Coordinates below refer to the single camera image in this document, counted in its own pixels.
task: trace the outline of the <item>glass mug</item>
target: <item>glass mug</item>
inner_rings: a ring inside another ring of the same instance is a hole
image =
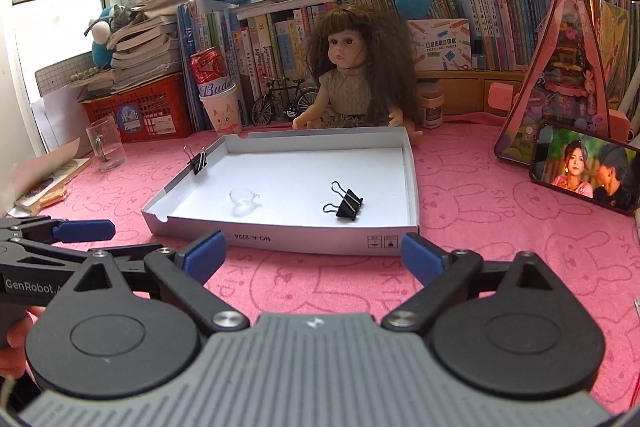
[[[127,160],[118,126],[113,116],[95,121],[86,128],[95,157],[100,162],[102,172],[111,171]]]

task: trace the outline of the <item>hand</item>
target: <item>hand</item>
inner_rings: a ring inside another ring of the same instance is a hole
[[[403,123],[402,111],[399,109],[392,109],[389,112],[389,127],[400,127]]]
[[[0,377],[17,379],[27,369],[24,341],[33,327],[33,317],[30,314],[40,317],[44,313],[44,308],[31,307],[28,311],[29,313],[6,334],[9,346],[0,349]]]
[[[293,129],[304,129],[306,125],[306,121],[304,118],[302,118],[302,115],[300,115],[297,118],[293,119],[293,123],[291,124],[291,126],[293,127]]]

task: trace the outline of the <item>grid board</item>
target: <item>grid board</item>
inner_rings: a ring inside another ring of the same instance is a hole
[[[61,60],[51,66],[36,71],[36,83],[38,84],[40,95],[45,96],[61,87],[65,87],[66,84],[71,82],[71,76],[73,74],[81,73],[94,66],[92,53],[86,52],[82,55],[76,55],[76,57],[66,58],[65,60]]]

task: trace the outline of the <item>woman in photo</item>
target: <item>woman in photo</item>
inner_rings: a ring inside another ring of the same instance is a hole
[[[598,152],[596,181],[593,199],[600,203],[629,211],[634,207],[634,194],[623,182],[629,170],[626,151],[620,145],[607,143]]]
[[[564,174],[556,176],[556,179],[551,184],[564,188],[565,190],[570,190],[581,196],[593,198],[593,187],[591,187],[591,184],[583,182],[580,179],[584,171],[584,163],[587,159],[587,149],[583,147],[580,140],[569,142],[564,148],[564,158],[562,159]]]

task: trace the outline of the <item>cable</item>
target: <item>cable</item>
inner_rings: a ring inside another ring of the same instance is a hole
[[[4,379],[2,387],[0,388],[0,411],[6,411],[6,408],[9,406],[9,398],[14,391],[15,383],[15,378],[7,377]]]

